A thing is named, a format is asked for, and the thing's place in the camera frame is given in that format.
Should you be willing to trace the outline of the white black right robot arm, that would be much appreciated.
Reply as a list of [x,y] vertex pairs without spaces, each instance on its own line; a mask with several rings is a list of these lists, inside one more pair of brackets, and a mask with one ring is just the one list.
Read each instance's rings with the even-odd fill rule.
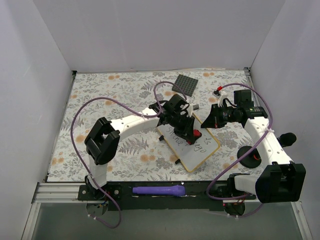
[[262,166],[259,176],[248,173],[233,173],[228,177],[222,192],[217,198],[227,200],[243,198],[245,194],[254,195],[261,203],[296,202],[299,200],[306,169],[295,163],[284,151],[290,146],[288,138],[292,133],[276,137],[271,126],[271,115],[261,106],[255,106],[249,89],[234,91],[234,104],[227,105],[228,95],[223,87],[218,87],[214,95],[218,103],[211,106],[202,128],[219,129],[228,123],[240,123],[254,146],[244,146],[238,151],[238,160],[250,168]]

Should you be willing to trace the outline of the red black felt eraser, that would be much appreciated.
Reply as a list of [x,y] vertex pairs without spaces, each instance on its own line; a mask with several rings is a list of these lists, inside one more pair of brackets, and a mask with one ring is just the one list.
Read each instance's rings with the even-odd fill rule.
[[193,130],[193,136],[194,136],[194,138],[197,140],[197,139],[199,139],[199,138],[202,136],[202,133],[201,133],[199,130],[194,129],[194,130]]

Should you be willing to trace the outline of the yellow framed small whiteboard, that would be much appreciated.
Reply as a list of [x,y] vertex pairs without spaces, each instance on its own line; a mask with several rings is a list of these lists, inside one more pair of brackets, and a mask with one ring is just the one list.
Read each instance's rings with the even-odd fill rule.
[[169,124],[157,127],[160,135],[164,137],[168,146],[189,173],[200,167],[220,148],[218,139],[207,128],[201,128],[201,124],[201,120],[195,116],[193,128],[201,133],[201,137],[192,145],[175,135],[174,128]]

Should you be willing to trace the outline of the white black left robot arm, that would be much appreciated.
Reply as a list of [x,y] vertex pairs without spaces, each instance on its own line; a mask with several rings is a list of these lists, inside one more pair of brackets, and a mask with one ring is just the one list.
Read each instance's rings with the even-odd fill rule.
[[84,143],[89,155],[89,171],[86,185],[95,200],[106,196],[107,165],[115,157],[119,143],[131,135],[162,125],[173,127],[174,134],[193,145],[202,136],[194,129],[193,106],[180,95],[161,100],[133,115],[119,119],[99,118]]

